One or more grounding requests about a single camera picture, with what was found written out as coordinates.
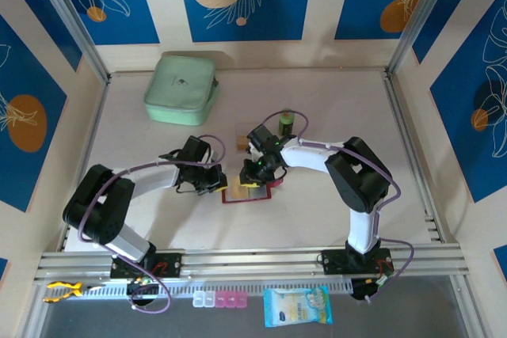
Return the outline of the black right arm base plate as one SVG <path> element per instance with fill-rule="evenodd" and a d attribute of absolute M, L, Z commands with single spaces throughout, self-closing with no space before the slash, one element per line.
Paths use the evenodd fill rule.
<path fill-rule="evenodd" d="M 356 253 L 352 249 L 327 249 L 321 252 L 325 275 L 391 275 L 394 265 L 389 249 L 374 249 L 366 254 Z"/>

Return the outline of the aluminium table side rail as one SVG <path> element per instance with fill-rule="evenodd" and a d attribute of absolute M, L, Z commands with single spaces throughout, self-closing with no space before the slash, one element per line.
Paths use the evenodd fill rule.
<path fill-rule="evenodd" d="M 385 70 L 383 73 L 383 84 L 386 90 L 391 110 L 393 112 L 398 132 L 401 135 L 402 145 L 407 156 L 408 165 L 413 177 L 415 187 L 424 210 L 425 223 L 428 226 L 430 241 L 443 244 L 446 242 L 440 221 L 436 214 L 433 196 L 429 190 L 428 182 L 425 179 L 421 161 L 417 153 L 414 134 L 411 129 L 410 115 L 402 101 L 401 92 L 393 81 L 392 76 Z"/>
<path fill-rule="evenodd" d="M 90 160 L 91 151 L 93 149 L 94 140 L 97 135 L 97 129 L 99 127 L 100 121 L 101 121 L 101 115 L 103 113 L 103 109 L 105 106 L 105 101 L 109 92 L 109 86 L 112 81 L 112 75 L 110 74 L 108 76 L 108 79 L 105 83 L 104 89 L 101 91 L 101 96 L 99 99 L 99 103 L 97 105 L 96 112 L 93 117 L 93 122 L 91 124 L 90 133 L 87 135 L 86 144 L 84 145 L 84 153 L 82 155 L 82 159 L 80 161 L 80 165 L 78 167 L 78 174 L 76 179 L 74 180 L 74 183 L 71 186 L 71 192 L 70 196 L 74 194 L 74 191 L 77 189 L 78 185 L 80 184 L 81 180 L 84 178 L 86 174 L 86 170 L 88 168 L 88 163 Z M 63 227 L 59 231 L 59 238 L 57 240 L 56 244 L 56 252 L 62 252 L 65 248 L 66 242 L 67 242 L 67 236 L 68 236 L 68 223 L 64 222 Z"/>

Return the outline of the aluminium mounting rail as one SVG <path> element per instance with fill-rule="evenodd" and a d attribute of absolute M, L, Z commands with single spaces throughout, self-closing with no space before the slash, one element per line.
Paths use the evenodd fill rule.
<path fill-rule="evenodd" d="M 323 247 L 295 249 L 171 249 L 181 254 L 182 281 L 323 279 Z M 35 283 L 109 277 L 112 257 L 104 251 L 43 253 Z M 468 275 L 459 244 L 416 244 L 404 276 Z"/>

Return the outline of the red leather card holder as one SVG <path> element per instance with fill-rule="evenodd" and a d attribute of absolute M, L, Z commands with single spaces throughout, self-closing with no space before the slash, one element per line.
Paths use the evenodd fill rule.
<path fill-rule="evenodd" d="M 255 201 L 271 199 L 272 198 L 272 190 L 277 186 L 277 183 L 275 183 L 275 184 L 263 185 L 263 186 L 257 187 L 257 188 L 248 188 L 249 195 L 245 199 L 232 199 L 230 197 L 230 190 L 231 190 L 231 187 L 235 184 L 240 184 L 240 183 L 237 182 L 234 184 L 230 184 L 226 189 L 222 190 L 222 193 L 221 193 L 222 203 L 224 203 L 224 204 L 248 203 L 248 202 L 255 202 Z"/>

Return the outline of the yellow black pliers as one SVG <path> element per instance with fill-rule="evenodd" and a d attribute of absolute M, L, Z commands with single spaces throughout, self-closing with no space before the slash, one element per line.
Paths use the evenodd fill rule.
<path fill-rule="evenodd" d="M 56 297 L 45 297 L 44 302 L 48 304 L 57 303 L 67 298 L 77 297 L 80 298 L 87 291 L 97 291 L 104 287 L 103 284 L 90 284 L 84 283 L 68 283 L 63 281 L 55 281 L 47 285 L 47 289 L 54 290 L 60 289 L 63 293 Z"/>

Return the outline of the blue wet wipes pack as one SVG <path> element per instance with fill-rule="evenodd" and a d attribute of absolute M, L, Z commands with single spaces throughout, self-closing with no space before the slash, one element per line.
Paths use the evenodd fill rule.
<path fill-rule="evenodd" d="M 328 286 L 266 289 L 263 306 L 266 328 L 312 322 L 332 325 L 334 322 Z"/>

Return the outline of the black base connector housing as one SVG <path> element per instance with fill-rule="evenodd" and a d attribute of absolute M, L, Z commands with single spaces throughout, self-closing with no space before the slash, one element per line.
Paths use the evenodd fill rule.
<path fill-rule="evenodd" d="M 158 297 L 159 284 L 149 276 L 140 276 L 127 285 L 126 295 L 134 307 L 148 306 Z"/>
<path fill-rule="evenodd" d="M 380 290 L 389 283 L 389 280 L 380 279 L 353 279 L 352 297 L 357 301 L 372 300 L 380 293 Z"/>

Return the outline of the white pink pill organizer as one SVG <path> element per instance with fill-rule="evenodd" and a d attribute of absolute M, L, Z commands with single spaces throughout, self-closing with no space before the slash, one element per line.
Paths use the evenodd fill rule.
<path fill-rule="evenodd" d="M 195 291 L 194 308 L 245 309 L 248 295 L 243 291 Z"/>

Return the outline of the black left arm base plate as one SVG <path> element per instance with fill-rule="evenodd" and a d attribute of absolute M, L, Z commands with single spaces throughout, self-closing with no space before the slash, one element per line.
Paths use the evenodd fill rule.
<path fill-rule="evenodd" d="M 140 262 L 116 255 L 109 276 L 111 279 L 134 279 L 149 273 L 158 278 L 177 279 L 181 260 L 181 253 L 148 253 Z"/>

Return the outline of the green canister with dark label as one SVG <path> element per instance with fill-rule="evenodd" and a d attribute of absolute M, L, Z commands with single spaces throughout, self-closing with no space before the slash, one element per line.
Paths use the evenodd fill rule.
<path fill-rule="evenodd" d="M 295 114 L 290 110 L 284 110 L 280 114 L 278 131 L 282 136 L 290 135 L 292 133 L 295 121 Z"/>

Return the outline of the aluminium frame post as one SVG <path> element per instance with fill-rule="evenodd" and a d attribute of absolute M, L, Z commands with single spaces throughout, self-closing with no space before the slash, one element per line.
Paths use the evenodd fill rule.
<path fill-rule="evenodd" d="M 104 85 L 110 83 L 110 73 L 98 54 L 95 44 L 71 0 L 50 0 L 53 8 L 72 35 L 91 68 Z"/>
<path fill-rule="evenodd" d="M 386 66 L 386 74 L 390 78 L 398 72 L 404 58 L 412 49 L 414 41 L 419 36 L 419 33 L 426 23 L 433 7 L 436 5 L 437 0 L 419 0 L 407 25 L 402 32 L 396 49 L 391 56 L 391 59 Z"/>

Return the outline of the mint green zipper pouch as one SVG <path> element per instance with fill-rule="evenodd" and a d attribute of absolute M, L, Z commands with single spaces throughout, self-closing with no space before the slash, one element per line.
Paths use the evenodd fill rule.
<path fill-rule="evenodd" d="M 143 103 L 155 122 L 200 126 L 207 120 L 218 93 L 213 61 L 167 55 L 157 63 Z"/>

